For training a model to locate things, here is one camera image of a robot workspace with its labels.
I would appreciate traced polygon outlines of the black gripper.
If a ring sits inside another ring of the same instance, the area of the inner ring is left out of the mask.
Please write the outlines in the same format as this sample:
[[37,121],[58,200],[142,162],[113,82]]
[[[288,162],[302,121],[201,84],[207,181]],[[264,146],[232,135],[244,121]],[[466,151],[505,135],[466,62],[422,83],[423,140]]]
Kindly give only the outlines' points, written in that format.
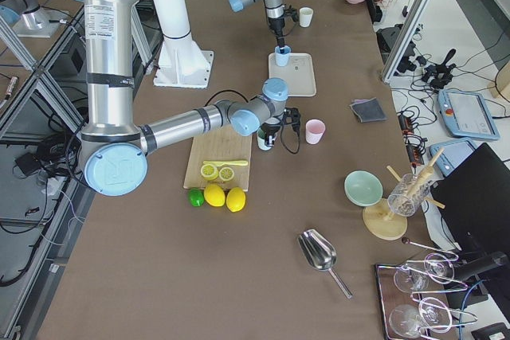
[[271,117],[262,124],[265,145],[274,145],[277,133],[288,125],[291,125],[294,132],[300,137],[300,112],[296,107],[287,107],[281,115]]
[[[287,33],[284,32],[286,18],[291,18],[294,22],[294,25]],[[287,8],[284,8],[284,13],[282,16],[278,18],[267,17],[267,20],[269,28],[277,38],[278,52],[285,53],[284,37],[290,34],[294,27],[298,24],[298,10],[292,6],[288,6]]]

